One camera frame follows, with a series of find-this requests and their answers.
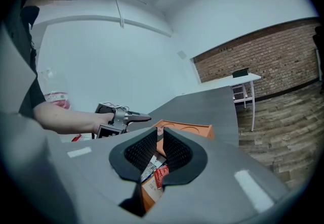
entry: table leg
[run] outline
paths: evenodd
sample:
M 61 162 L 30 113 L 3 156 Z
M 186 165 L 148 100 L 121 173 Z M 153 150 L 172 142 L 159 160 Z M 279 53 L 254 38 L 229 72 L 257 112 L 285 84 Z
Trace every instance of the table leg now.
M 250 85 L 251 85 L 251 93 L 252 93 L 252 128 L 251 131 L 253 131 L 254 129 L 254 116 L 255 116 L 255 101 L 254 101 L 254 85 L 253 85 L 253 81 L 250 81 Z

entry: brick wall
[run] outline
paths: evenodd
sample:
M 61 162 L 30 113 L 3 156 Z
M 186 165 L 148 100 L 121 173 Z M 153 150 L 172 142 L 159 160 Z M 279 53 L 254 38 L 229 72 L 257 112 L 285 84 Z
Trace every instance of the brick wall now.
M 317 19 L 271 26 L 215 47 L 193 59 L 202 82 L 249 68 L 262 76 L 256 97 L 270 95 L 318 77 L 312 36 Z

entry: white tape strip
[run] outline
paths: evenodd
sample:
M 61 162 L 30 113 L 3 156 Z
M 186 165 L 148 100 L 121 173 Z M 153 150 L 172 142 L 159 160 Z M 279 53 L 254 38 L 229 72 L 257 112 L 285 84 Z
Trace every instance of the white tape strip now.
M 90 153 L 91 151 L 92 150 L 90 147 L 85 147 L 83 149 L 78 149 L 78 150 L 73 150 L 73 151 L 67 152 L 67 155 L 69 157 L 77 157 L 77 156 L 84 155 L 86 153 Z
M 274 205 L 274 201 L 255 182 L 247 170 L 235 173 L 234 177 L 258 213 L 266 211 Z

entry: black baseboard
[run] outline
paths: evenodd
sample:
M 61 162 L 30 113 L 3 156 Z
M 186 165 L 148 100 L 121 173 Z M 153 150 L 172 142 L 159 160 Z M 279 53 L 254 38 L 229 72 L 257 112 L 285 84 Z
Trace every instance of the black baseboard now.
M 269 94 L 269 95 L 262 96 L 262 97 L 256 97 L 255 101 L 258 102 L 258 101 L 263 101 L 263 100 L 267 100 L 267 99 L 274 98 L 274 97 L 279 97 L 279 96 L 291 93 L 293 91 L 297 91 L 299 89 L 302 89 L 304 87 L 307 87 L 308 85 L 313 84 L 313 83 L 315 83 L 317 81 L 319 81 L 318 77 L 316 79 L 313 79 L 313 80 L 308 81 L 306 83 L 294 86 L 292 88 L 289 88 L 289 89 L 286 89 L 286 90 L 283 90 L 283 91 L 280 91 L 280 92 L 276 92 L 276 93 Z M 236 103 L 235 105 L 243 105 L 243 104 L 244 104 L 244 102 L 240 102 L 240 103 Z

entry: black shirt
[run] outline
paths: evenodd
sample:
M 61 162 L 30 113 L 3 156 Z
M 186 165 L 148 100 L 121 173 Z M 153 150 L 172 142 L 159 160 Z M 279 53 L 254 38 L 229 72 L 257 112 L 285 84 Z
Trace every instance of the black shirt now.
M 33 26 L 38 13 L 38 7 L 24 7 L 20 9 L 20 6 L 15 6 L 11 14 L 5 19 L 5 25 L 12 42 L 17 47 L 22 58 L 36 74 L 36 79 L 30 86 L 19 110 L 19 113 L 30 118 L 33 118 L 33 108 L 45 102 L 44 95 L 37 80 L 36 50 L 32 46 L 29 32 L 29 24 Z

